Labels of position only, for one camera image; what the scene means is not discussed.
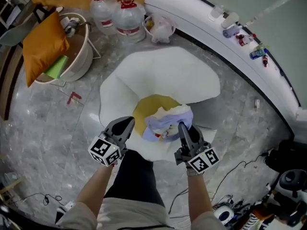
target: crumpled cloth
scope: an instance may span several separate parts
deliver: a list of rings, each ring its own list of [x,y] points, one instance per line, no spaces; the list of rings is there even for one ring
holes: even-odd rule
[[[145,118],[147,128],[143,139],[147,141],[171,142],[179,138],[178,125],[183,122],[188,129],[192,126],[193,112],[187,105],[171,108],[169,111],[160,107],[158,111]]]

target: white curved wall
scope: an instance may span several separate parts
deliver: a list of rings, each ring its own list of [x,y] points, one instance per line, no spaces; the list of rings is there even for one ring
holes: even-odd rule
[[[145,0],[145,8],[149,13],[156,12],[173,19],[179,30],[201,41],[235,65],[272,101],[294,134],[302,134],[299,141],[304,141],[307,124],[296,119],[299,106],[289,84],[280,75],[272,59],[269,58],[269,67],[265,68],[261,58],[249,58],[249,53],[258,45],[256,42],[241,47],[235,38],[225,38],[220,26],[224,18],[211,22],[208,14],[212,7],[201,0]]]

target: red object on floor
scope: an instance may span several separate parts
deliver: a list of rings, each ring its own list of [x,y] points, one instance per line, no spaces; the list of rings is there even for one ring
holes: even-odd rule
[[[69,100],[67,101],[67,105],[69,105],[69,104],[71,103],[71,99],[72,99],[74,96],[77,97],[79,100],[81,100],[81,96],[80,96],[80,95],[78,95],[76,92],[71,92],[71,95],[70,95],[70,97],[69,97]]]

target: forearm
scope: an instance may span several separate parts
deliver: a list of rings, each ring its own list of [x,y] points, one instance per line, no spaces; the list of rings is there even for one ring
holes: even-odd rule
[[[77,197],[77,202],[86,204],[96,217],[98,216],[112,169],[113,166],[100,166]]]
[[[188,176],[189,214],[191,222],[202,213],[212,211],[211,201],[202,174]]]

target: green object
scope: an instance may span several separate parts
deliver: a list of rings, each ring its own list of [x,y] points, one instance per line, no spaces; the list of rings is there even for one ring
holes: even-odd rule
[[[63,68],[66,66],[68,57],[60,56],[52,65],[45,71],[45,74],[48,76],[58,79],[63,71]]]
[[[257,47],[254,47],[254,51],[258,50],[258,49],[270,49],[270,47],[268,45],[263,45],[263,43],[259,43],[259,45]]]

